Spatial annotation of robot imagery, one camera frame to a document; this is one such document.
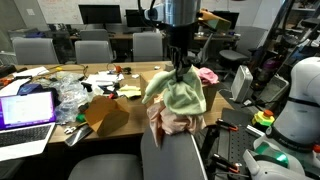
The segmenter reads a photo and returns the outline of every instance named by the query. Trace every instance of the floor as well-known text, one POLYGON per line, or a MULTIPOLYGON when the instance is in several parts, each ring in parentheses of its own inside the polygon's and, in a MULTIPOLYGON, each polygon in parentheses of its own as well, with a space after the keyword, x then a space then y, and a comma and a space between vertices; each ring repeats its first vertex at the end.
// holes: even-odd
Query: floor
MULTIPOLYGON (((257 109, 242 108, 241 104, 234 103, 230 98, 232 94, 230 87, 234 77, 229 76, 224 82, 218 84, 221 95, 238 111, 254 114, 257 109)), ((203 140, 206 130, 197 135, 199 141, 203 140)), ((106 141, 92 141, 79 143, 69 148, 64 143, 50 144, 42 155, 25 158, 25 162, 16 173, 14 180, 24 179, 67 179, 72 168, 80 160, 98 154, 105 153, 126 153, 140 156, 141 136, 113 139, 106 141)))

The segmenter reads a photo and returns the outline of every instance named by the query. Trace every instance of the pink object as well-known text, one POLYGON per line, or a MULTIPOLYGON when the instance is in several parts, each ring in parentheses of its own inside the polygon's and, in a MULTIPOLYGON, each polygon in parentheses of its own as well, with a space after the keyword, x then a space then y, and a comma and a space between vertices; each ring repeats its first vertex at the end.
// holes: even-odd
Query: pink object
POLYGON ((213 71, 208 68, 201 68, 197 72, 198 76, 200 77, 202 83, 204 84, 217 84, 218 75, 216 75, 213 71))
POLYGON ((175 134, 188 130, 194 134, 206 127, 202 115, 177 115, 167 109, 163 102, 155 103, 147 109, 150 127, 157 147, 161 145, 163 134, 175 134))

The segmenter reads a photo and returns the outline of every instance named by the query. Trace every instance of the office chair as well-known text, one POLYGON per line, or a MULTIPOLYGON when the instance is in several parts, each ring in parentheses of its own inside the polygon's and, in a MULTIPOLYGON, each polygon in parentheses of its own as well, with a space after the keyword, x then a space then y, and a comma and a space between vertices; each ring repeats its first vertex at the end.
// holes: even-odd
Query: office chair
POLYGON ((154 32, 134 33, 132 53, 132 62, 163 60, 162 34, 154 32))
POLYGON ((116 59, 116 52, 112 50, 109 33, 105 29, 90 29, 81 30, 80 37, 82 41, 108 41, 110 54, 113 55, 113 60, 116 59))
POLYGON ((108 41, 76 41, 77 63, 110 63, 114 60, 108 41))
POLYGON ((224 72, 226 75, 222 81, 226 80, 229 75, 235 76, 233 69, 237 69, 239 65, 249 62, 252 53, 255 52, 258 47, 266 29, 239 26, 239 33, 241 34, 240 40, 237 42, 236 51, 234 50, 221 50, 219 52, 222 60, 221 65, 226 70, 215 71, 217 73, 224 72))
POLYGON ((141 155, 142 165, 138 157, 128 154, 89 157, 73 168, 69 180, 207 179, 195 140, 188 132, 165 134, 160 148, 148 126, 141 140, 141 155))
POLYGON ((52 39, 16 38, 12 44, 19 65, 59 64, 52 39))

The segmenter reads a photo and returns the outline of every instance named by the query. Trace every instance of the monitor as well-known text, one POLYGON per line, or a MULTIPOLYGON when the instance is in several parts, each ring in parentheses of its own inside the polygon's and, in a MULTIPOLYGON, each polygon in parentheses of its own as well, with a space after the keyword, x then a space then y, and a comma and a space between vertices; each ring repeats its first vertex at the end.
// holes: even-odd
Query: monitor
POLYGON ((79 4, 83 24, 122 23, 119 5, 79 4))
POLYGON ((149 27, 144 10, 140 13, 138 9, 126 9, 126 19, 128 27, 149 27))
POLYGON ((219 16, 223 19, 229 20, 231 22, 230 29, 234 29, 236 27, 239 13, 238 12, 230 12, 230 11, 212 11, 212 14, 219 16))

